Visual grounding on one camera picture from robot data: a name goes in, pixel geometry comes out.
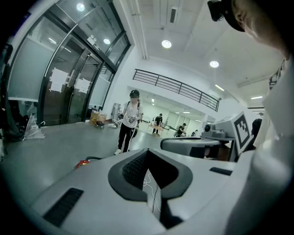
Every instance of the fluorescent light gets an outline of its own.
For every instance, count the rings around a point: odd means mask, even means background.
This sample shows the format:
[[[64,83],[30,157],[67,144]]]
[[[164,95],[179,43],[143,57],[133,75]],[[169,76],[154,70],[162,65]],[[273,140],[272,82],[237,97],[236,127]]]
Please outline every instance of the fluorescent light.
[[[211,66],[212,68],[217,68],[219,65],[220,65],[220,64],[218,63],[218,61],[212,61],[212,62],[210,62],[210,66]]]
[[[218,86],[217,84],[215,84],[215,86],[218,88],[218,89],[220,89],[220,90],[222,90],[222,91],[225,91],[224,89],[222,89],[220,86]]]
[[[54,41],[53,39],[51,39],[51,38],[48,38],[52,43],[54,43],[54,44],[57,44],[57,42],[56,41]]]
[[[110,44],[110,41],[109,41],[108,39],[104,39],[103,42],[104,42],[105,44]]]
[[[257,96],[257,97],[252,97],[251,99],[252,100],[257,100],[257,99],[261,99],[262,98],[262,96]]]
[[[161,45],[164,47],[164,48],[171,48],[171,42],[168,41],[168,40],[163,40]]]
[[[77,9],[78,9],[78,11],[83,11],[85,9],[85,5],[83,3],[78,3]]]

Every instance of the concrete floor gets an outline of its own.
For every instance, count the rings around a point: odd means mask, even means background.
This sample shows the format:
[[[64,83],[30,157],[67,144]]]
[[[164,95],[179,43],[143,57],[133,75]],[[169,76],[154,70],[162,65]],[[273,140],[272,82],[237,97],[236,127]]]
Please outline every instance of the concrete floor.
[[[133,139],[130,150],[160,148],[161,138],[149,134],[151,128],[147,133],[143,127]],[[9,143],[8,155],[0,166],[13,195],[28,204],[71,173],[80,160],[88,156],[113,156],[119,136],[119,129],[96,129],[89,123],[50,126],[42,128],[42,132],[45,139]]]

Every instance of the balcony railing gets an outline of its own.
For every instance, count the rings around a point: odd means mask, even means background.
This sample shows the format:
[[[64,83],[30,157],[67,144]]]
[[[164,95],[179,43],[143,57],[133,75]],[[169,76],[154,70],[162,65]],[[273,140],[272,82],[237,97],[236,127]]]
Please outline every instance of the balcony railing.
[[[173,91],[194,101],[197,101],[200,104],[203,104],[216,112],[218,111],[219,101],[217,99],[188,84],[182,83],[172,78],[168,78],[157,73],[135,69],[133,80],[141,81]]]

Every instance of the black strap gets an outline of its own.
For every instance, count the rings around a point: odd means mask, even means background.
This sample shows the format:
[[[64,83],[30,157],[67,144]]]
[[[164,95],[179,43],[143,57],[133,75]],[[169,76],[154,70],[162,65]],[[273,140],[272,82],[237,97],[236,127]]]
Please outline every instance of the black strap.
[[[140,102],[138,102],[138,115],[139,115],[139,108],[140,108]]]

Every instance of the air vent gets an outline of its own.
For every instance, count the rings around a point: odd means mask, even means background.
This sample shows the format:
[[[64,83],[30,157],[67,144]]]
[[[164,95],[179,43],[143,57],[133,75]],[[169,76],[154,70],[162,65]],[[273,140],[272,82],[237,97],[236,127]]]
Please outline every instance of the air vent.
[[[70,188],[43,216],[45,220],[59,227],[84,191]]]
[[[176,19],[177,19],[177,16],[178,16],[178,7],[177,6],[173,6],[171,8],[170,22],[171,23],[175,23],[176,22]]]

